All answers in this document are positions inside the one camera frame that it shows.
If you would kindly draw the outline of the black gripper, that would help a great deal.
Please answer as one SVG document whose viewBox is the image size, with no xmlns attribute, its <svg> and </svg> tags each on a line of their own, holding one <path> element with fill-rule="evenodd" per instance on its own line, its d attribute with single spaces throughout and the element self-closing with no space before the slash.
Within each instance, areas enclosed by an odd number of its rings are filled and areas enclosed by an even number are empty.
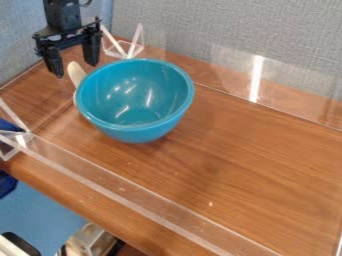
<svg viewBox="0 0 342 256">
<path fill-rule="evenodd" d="M 58 50 L 64 50 L 76 45 L 82 46 L 84 61 L 96 66 L 100 58 L 101 46 L 101 19 L 98 17 L 86 18 L 76 29 L 60 31 L 52 26 L 46 26 L 34 32 L 32 38 L 36 42 L 34 52 L 42 56 L 48 71 L 57 78 L 64 76 L 62 60 Z"/>
</svg>

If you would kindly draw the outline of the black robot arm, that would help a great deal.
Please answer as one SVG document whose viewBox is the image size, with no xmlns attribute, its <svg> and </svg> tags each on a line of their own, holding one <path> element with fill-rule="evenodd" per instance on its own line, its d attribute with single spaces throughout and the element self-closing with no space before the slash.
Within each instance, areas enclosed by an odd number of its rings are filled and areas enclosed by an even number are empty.
<svg viewBox="0 0 342 256">
<path fill-rule="evenodd" d="M 64 76 L 60 51 L 76 45 L 82 48 L 86 64 L 96 66 L 100 58 L 102 32 L 101 19 L 94 16 L 89 22 L 81 20 L 80 8 L 86 7 L 78 0 L 42 0 L 46 27 L 34 32 L 34 53 L 44 59 L 46 69 L 57 78 Z"/>
</svg>

